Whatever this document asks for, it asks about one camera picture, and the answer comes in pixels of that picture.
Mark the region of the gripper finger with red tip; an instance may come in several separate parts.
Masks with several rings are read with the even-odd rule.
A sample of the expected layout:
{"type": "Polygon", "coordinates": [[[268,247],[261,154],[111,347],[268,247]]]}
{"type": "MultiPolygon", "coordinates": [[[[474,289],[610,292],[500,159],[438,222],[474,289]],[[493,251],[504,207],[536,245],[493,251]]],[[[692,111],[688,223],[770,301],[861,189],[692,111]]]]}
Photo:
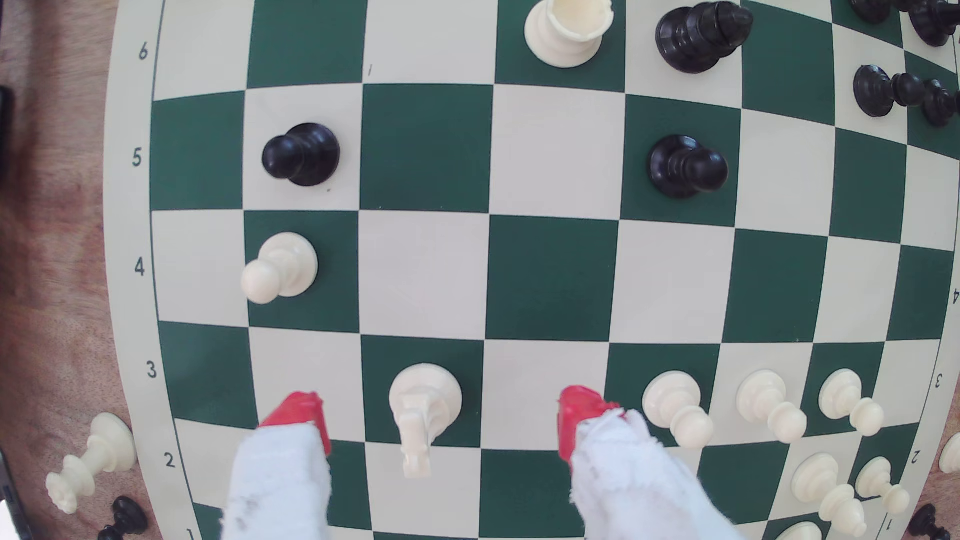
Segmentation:
{"type": "Polygon", "coordinates": [[[585,539],[742,539],[642,413],[593,389],[560,392],[558,454],[585,539]]]}
{"type": "Polygon", "coordinates": [[[236,451],[222,539],[330,539],[330,452],[323,400],[289,394],[236,451]]]}

